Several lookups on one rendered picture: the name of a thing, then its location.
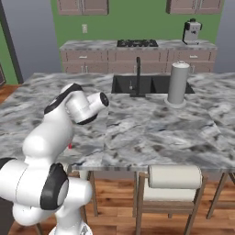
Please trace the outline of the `black sink basin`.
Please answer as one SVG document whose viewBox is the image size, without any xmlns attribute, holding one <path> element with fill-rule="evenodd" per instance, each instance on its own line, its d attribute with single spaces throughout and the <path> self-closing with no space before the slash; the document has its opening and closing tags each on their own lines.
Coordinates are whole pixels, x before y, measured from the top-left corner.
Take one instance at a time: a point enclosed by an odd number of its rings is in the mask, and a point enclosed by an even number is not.
<svg viewBox="0 0 235 235">
<path fill-rule="evenodd" d="M 170 84 L 169 75 L 142 75 L 140 77 L 140 94 L 167 94 Z M 135 75 L 115 75 L 112 94 L 135 94 L 137 77 Z"/>
</svg>

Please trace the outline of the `black sink tap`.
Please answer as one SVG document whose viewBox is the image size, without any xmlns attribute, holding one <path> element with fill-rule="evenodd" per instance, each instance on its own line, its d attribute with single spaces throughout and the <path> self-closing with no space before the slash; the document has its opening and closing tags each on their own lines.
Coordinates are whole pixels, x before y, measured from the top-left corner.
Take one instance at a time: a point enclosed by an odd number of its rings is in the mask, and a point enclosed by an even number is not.
<svg viewBox="0 0 235 235">
<path fill-rule="evenodd" d="M 129 89 L 134 90 L 134 94 L 130 94 L 130 97 L 145 97 L 145 94 L 140 93 L 140 57 L 136 58 L 137 63 L 137 76 L 136 76 L 136 85 L 133 86 L 132 82 L 130 81 Z"/>
</svg>

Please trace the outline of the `beige wall cupboard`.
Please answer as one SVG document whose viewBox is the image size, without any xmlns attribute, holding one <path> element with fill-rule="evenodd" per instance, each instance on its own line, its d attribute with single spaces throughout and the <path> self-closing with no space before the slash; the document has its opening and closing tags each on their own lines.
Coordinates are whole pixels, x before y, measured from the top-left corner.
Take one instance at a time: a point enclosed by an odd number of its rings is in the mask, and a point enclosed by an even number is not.
<svg viewBox="0 0 235 235">
<path fill-rule="evenodd" d="M 106 16 L 108 0 L 57 0 L 60 15 Z"/>
<path fill-rule="evenodd" d="M 219 14 L 225 0 L 167 0 L 168 14 Z"/>
</svg>

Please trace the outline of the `black hob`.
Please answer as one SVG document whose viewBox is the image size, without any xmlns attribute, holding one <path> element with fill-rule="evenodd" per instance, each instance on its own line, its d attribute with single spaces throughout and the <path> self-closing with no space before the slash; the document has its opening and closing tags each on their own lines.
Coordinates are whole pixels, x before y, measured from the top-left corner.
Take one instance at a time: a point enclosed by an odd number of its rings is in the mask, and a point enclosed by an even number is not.
<svg viewBox="0 0 235 235">
<path fill-rule="evenodd" d="M 155 39 L 120 39 L 117 46 L 122 48 L 157 47 L 158 43 Z"/>
</svg>

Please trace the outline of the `white coffee machine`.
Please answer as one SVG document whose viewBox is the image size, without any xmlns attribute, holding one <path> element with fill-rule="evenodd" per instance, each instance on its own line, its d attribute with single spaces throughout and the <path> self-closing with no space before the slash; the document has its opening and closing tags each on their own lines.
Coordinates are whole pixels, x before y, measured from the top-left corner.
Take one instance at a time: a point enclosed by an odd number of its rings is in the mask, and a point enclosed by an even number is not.
<svg viewBox="0 0 235 235">
<path fill-rule="evenodd" d="M 194 18 L 185 22 L 183 43 L 186 45 L 198 45 L 198 35 L 202 29 L 202 24 L 197 22 Z"/>
</svg>

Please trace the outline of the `grey paper towel roll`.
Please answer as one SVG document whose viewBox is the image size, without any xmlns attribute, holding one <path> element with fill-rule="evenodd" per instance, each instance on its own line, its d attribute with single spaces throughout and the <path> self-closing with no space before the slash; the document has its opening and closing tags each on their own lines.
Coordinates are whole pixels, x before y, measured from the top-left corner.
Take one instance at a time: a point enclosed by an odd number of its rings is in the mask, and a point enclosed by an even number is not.
<svg viewBox="0 0 235 235">
<path fill-rule="evenodd" d="M 185 106 L 185 89 L 189 68 L 190 65 L 183 61 L 174 62 L 172 64 L 168 96 L 164 99 L 168 106 L 173 108 Z"/>
</svg>

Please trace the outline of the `wooden stool with white cushion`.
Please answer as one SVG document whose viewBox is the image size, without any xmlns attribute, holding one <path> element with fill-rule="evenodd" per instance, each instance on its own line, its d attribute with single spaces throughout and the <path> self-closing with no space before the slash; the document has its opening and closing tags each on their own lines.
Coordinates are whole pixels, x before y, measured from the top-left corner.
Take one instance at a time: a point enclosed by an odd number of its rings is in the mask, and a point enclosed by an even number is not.
<svg viewBox="0 0 235 235">
<path fill-rule="evenodd" d="M 196 165 L 150 165 L 147 172 L 135 172 L 132 216 L 140 235 L 143 213 L 186 214 L 184 235 L 190 235 L 207 176 Z"/>
</svg>

